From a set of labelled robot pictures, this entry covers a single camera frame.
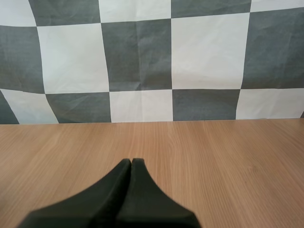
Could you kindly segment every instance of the wood grain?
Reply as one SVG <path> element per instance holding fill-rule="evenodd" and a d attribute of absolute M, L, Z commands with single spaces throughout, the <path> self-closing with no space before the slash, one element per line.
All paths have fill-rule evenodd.
<path fill-rule="evenodd" d="M 135 157 L 205 228 L 304 227 L 303 119 L 2 125 L 0 227 Z"/>

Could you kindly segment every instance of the checkered backdrop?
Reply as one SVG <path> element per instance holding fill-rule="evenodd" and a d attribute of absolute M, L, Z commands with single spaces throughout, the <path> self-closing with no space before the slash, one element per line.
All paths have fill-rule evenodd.
<path fill-rule="evenodd" d="M 299 118 L 304 0 L 0 0 L 0 124 Z"/>

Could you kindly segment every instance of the wooden tabletop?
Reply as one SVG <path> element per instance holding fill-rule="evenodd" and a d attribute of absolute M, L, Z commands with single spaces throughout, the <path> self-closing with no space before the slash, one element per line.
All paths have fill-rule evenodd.
<path fill-rule="evenodd" d="M 304 227 L 304 119 L 1 125 L 0 227 L 136 157 L 204 228 Z"/>

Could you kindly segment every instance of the checkerboard pattern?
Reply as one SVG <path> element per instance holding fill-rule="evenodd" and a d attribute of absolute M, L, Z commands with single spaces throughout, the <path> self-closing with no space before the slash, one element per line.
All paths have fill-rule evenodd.
<path fill-rule="evenodd" d="M 0 124 L 304 117 L 304 0 L 0 0 Z"/>

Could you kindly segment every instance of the gray square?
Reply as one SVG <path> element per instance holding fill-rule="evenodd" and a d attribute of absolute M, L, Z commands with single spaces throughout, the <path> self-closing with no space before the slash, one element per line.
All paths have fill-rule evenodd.
<path fill-rule="evenodd" d="M 29 0 L 37 26 L 100 23 L 98 0 Z"/>
<path fill-rule="evenodd" d="M 19 124 L 15 114 L 0 91 L 0 124 Z"/>
<path fill-rule="evenodd" d="M 171 20 L 102 23 L 111 92 L 171 89 Z"/>
<path fill-rule="evenodd" d="M 136 22 L 102 23 L 101 28 L 110 91 L 140 90 Z"/>
<path fill-rule="evenodd" d="M 304 87 L 304 8 L 250 13 L 242 89 Z"/>
<path fill-rule="evenodd" d="M 0 26 L 0 88 L 44 93 L 36 27 Z"/>
<path fill-rule="evenodd" d="M 142 90 L 172 89 L 171 19 L 136 24 Z"/>
<path fill-rule="evenodd" d="M 109 93 L 47 94 L 59 123 L 111 122 Z"/>
<path fill-rule="evenodd" d="M 173 90 L 173 120 L 235 120 L 239 89 Z"/>
<path fill-rule="evenodd" d="M 171 0 L 171 17 L 198 17 L 250 12 L 251 0 Z"/>

